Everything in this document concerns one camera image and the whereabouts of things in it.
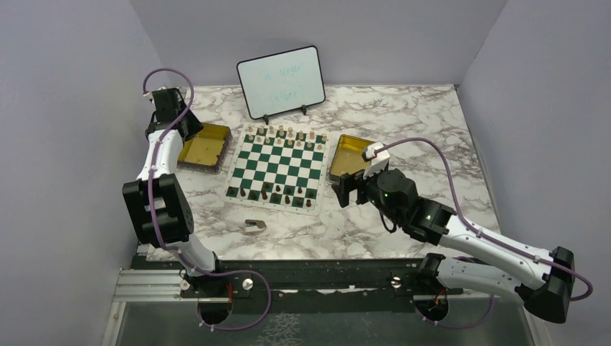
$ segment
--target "gold tin tray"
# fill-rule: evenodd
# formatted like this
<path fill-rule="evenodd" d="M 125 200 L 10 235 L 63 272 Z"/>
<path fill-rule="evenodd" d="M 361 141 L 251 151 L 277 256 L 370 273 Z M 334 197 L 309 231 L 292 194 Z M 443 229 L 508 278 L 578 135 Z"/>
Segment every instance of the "gold tin tray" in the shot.
<path fill-rule="evenodd" d="M 204 128 L 178 155 L 178 167 L 217 174 L 223 166 L 233 136 L 227 126 L 202 123 Z"/>
<path fill-rule="evenodd" d="M 365 162 L 361 155 L 362 151 L 373 143 L 366 139 L 341 135 L 329 169 L 329 180 L 339 182 L 343 174 L 353 174 L 369 167 L 369 162 Z"/>

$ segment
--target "chessboard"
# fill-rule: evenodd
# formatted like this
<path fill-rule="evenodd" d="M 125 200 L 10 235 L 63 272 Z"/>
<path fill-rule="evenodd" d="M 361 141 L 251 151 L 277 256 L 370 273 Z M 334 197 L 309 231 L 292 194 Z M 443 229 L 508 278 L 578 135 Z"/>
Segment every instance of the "chessboard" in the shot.
<path fill-rule="evenodd" d="M 223 199 L 230 203 L 318 215 L 329 138 L 307 128 L 245 125 L 237 136 Z"/>

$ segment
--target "marble table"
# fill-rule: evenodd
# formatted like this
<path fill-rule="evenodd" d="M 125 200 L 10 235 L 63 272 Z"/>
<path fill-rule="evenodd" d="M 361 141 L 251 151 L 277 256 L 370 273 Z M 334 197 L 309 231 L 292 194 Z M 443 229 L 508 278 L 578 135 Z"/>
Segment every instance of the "marble table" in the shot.
<path fill-rule="evenodd" d="M 327 86 L 326 101 L 300 111 L 277 115 L 272 125 L 308 127 L 330 134 L 334 153 L 341 134 L 391 143 L 405 137 L 425 137 L 442 148 L 452 168 L 465 215 L 499 231 L 463 112 L 453 86 Z M 193 113 L 206 123 L 227 125 L 234 137 L 250 119 L 239 86 L 198 87 Z M 195 218 L 195 234 L 226 260 L 309 260 L 447 256 L 451 249 L 423 244 L 402 231 L 389 234 L 371 205 L 341 209 L 329 183 L 324 187 L 320 215 L 307 216 L 224 203 L 220 196 L 237 140 L 217 175 L 180 170 L 177 176 Z M 450 188 L 437 153 L 424 143 L 390 149 L 391 169 L 413 179 L 419 194 L 452 205 Z M 245 219 L 265 221 L 267 229 L 249 233 Z M 150 261 L 173 260 L 164 250 L 149 248 Z"/>

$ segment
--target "white wall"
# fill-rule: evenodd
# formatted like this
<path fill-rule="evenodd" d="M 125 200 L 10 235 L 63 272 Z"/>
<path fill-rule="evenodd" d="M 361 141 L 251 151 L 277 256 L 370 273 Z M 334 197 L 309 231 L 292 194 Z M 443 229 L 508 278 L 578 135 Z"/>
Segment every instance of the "white wall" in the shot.
<path fill-rule="evenodd" d="M 161 62 L 128 0 L 0 13 L 0 345 L 99 345 L 135 250 L 121 186 L 146 155 L 141 81 Z"/>
<path fill-rule="evenodd" d="M 608 0 L 508 0 L 458 93 L 501 230 L 571 249 L 594 283 L 556 345 L 611 340 L 610 18 Z"/>
<path fill-rule="evenodd" d="M 198 85 L 316 45 L 329 84 L 457 84 L 505 0 L 130 0 L 159 58 Z"/>

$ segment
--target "screw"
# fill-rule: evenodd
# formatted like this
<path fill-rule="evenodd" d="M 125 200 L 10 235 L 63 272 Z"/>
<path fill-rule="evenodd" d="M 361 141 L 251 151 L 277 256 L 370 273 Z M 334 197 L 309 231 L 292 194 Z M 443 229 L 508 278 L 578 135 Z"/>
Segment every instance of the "screw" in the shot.
<path fill-rule="evenodd" d="M 242 281 L 242 288 L 245 290 L 251 290 L 253 286 L 252 279 L 245 279 Z"/>
<path fill-rule="evenodd" d="M 393 288 L 400 288 L 401 287 L 401 278 L 398 276 L 395 276 L 391 280 L 391 286 L 393 286 Z"/>
<path fill-rule="evenodd" d="M 183 281 L 180 282 L 180 289 L 181 290 L 188 290 L 189 287 L 191 287 L 191 285 L 186 280 L 183 280 Z"/>

